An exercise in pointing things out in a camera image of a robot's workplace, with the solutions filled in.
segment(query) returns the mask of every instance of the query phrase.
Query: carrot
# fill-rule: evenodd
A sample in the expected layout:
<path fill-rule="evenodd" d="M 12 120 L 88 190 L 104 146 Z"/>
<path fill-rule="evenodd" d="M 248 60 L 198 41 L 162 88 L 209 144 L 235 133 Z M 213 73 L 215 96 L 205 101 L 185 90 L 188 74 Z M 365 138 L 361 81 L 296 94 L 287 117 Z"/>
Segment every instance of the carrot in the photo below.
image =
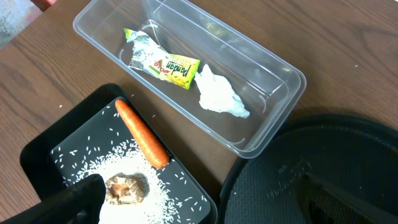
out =
<path fill-rule="evenodd" d="M 169 163 L 169 155 L 150 129 L 123 100 L 116 100 L 115 106 L 149 163 L 156 169 L 165 167 Z"/>

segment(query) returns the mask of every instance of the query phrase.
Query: rice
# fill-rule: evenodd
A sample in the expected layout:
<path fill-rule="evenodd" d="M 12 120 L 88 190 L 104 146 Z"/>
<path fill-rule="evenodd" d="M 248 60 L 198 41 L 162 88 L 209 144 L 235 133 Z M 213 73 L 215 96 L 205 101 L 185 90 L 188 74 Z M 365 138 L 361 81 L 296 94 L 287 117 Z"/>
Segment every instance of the rice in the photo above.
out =
<path fill-rule="evenodd" d="M 156 170 L 139 148 L 125 151 L 120 146 L 113 147 L 112 152 L 105 157 L 97 157 L 95 161 L 90 161 L 90 165 L 85 166 L 74 177 L 78 182 L 88 175 L 99 174 L 106 181 L 119 172 L 140 178 L 146 196 L 142 203 L 137 205 L 110 205 L 105 202 L 99 216 L 100 224 L 114 223 L 115 219 L 121 223 L 173 223 L 173 216 L 178 211 L 174 207 L 173 200 L 167 195 L 170 190 L 165 188 L 166 184 L 158 178 Z"/>

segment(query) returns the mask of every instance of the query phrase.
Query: black tray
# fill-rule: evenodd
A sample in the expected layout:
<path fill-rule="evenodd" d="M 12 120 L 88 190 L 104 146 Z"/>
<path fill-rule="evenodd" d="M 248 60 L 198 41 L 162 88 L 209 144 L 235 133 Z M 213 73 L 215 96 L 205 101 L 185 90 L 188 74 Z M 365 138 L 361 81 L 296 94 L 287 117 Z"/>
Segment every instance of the black tray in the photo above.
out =
<path fill-rule="evenodd" d="M 64 154 L 63 158 L 63 169 L 60 168 L 59 161 L 58 164 L 54 164 L 55 158 L 54 156 L 58 156 L 57 154 L 57 149 L 59 146 L 63 147 L 63 145 L 68 144 L 68 141 L 64 141 L 70 138 L 71 135 L 74 135 L 76 132 L 82 132 L 84 131 L 85 128 L 88 127 L 88 125 L 84 125 L 86 122 L 87 123 L 94 123 L 95 119 L 98 119 L 101 117 L 101 112 L 104 109 L 108 110 L 107 113 L 110 113 L 112 110 L 112 114 L 116 111 L 113 105 L 113 101 L 117 97 L 122 97 L 122 98 L 127 98 L 126 94 L 120 89 L 115 84 L 107 84 L 104 86 L 101 86 L 98 88 L 94 93 L 92 93 L 88 98 L 83 100 L 78 106 L 76 106 L 74 109 L 72 109 L 69 113 L 67 113 L 63 118 L 61 118 L 59 121 L 57 121 L 55 124 L 53 124 L 51 127 L 49 127 L 46 131 L 44 131 L 41 135 L 39 135 L 37 138 L 35 138 L 32 142 L 30 142 L 26 147 L 22 150 L 21 152 L 21 166 L 23 170 L 25 171 L 28 179 L 32 183 L 34 189 L 36 190 L 37 194 L 39 195 L 41 200 L 46 199 L 47 197 L 63 190 L 67 186 L 65 185 L 65 181 L 63 176 L 67 176 L 69 179 L 70 175 L 74 170 L 72 169 L 72 165 L 74 162 L 79 163 L 81 162 L 81 159 L 78 161 L 71 161 L 68 160 L 70 155 L 68 152 Z M 121 138 L 131 138 L 131 135 L 128 132 L 128 129 L 125 126 L 121 126 L 118 123 L 119 126 L 119 135 Z M 179 173 L 183 172 L 186 175 L 186 179 L 188 182 L 186 185 L 184 184 L 184 181 L 181 182 L 181 188 L 184 188 L 181 190 L 181 192 L 187 192 L 189 189 L 197 189 L 199 192 L 203 194 L 203 196 L 206 198 L 208 201 L 207 204 L 207 209 L 208 209 L 208 215 L 206 218 L 201 222 L 201 223 L 215 223 L 217 219 L 217 210 L 214 201 L 208 196 L 208 194 L 202 189 L 202 187 L 198 184 L 198 182 L 190 175 L 190 173 L 186 170 L 186 168 L 180 163 L 180 161 L 174 156 L 172 151 L 170 151 L 167 146 L 165 148 L 168 150 L 168 153 L 170 154 L 170 158 L 172 159 L 172 162 L 169 164 L 168 168 L 173 168 L 174 170 L 178 170 Z M 93 148 L 90 146 L 90 150 L 92 150 L 92 155 L 100 156 L 96 152 L 94 153 Z M 86 152 L 85 148 L 80 149 L 80 152 Z M 107 151 L 105 150 L 105 147 L 101 148 L 101 153 L 106 153 Z M 166 172 L 163 174 L 162 179 L 164 182 L 170 182 L 172 180 L 172 177 L 174 177 L 173 174 L 165 175 Z M 170 198 L 178 197 L 176 195 L 169 195 Z"/>
<path fill-rule="evenodd" d="M 397 146 L 396 130 L 355 116 L 289 121 L 259 157 L 236 161 L 221 191 L 219 223 L 226 215 L 228 224 L 311 223 L 308 199 L 335 223 L 397 223 Z"/>

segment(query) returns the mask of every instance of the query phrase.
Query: brown wood surface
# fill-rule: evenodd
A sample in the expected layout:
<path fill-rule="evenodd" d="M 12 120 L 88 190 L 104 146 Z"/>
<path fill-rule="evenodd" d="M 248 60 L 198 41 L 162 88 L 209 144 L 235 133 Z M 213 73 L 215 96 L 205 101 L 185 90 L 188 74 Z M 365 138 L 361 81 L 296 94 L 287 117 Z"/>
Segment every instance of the brown wood surface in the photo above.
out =
<path fill-rule="evenodd" d="M 134 94 L 137 109 L 213 198 L 236 160 L 75 33 L 72 21 L 88 2 L 58 0 L 0 51 L 0 220 L 39 202 L 19 165 L 21 149 L 105 83 Z M 398 2 L 192 2 L 303 71 L 307 90 L 290 118 L 351 113 L 398 128 Z"/>

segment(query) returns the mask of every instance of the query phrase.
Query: yellow wrapper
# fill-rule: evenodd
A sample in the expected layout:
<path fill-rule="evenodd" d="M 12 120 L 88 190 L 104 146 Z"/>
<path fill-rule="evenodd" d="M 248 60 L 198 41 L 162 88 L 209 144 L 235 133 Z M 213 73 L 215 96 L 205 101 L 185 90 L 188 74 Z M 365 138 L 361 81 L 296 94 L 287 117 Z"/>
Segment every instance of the yellow wrapper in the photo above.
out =
<path fill-rule="evenodd" d="M 170 54 L 169 57 L 149 65 L 149 68 L 158 74 L 159 79 L 189 90 L 199 64 L 200 60 L 198 59 Z"/>

